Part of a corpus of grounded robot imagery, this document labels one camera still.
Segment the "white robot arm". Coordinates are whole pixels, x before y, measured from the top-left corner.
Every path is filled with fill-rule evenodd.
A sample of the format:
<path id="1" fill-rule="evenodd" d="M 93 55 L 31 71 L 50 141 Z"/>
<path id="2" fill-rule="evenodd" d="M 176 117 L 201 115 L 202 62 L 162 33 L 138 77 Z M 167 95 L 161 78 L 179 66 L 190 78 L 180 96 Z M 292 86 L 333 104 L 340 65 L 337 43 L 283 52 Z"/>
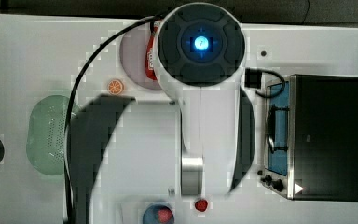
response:
<path id="1" fill-rule="evenodd" d="M 152 62 L 159 86 L 181 113 L 180 192 L 225 195 L 237 183 L 246 41 L 238 20 L 196 2 L 159 18 Z M 65 186 L 69 224 L 90 224 L 91 194 L 107 143 L 130 97 L 100 95 L 66 124 Z"/>

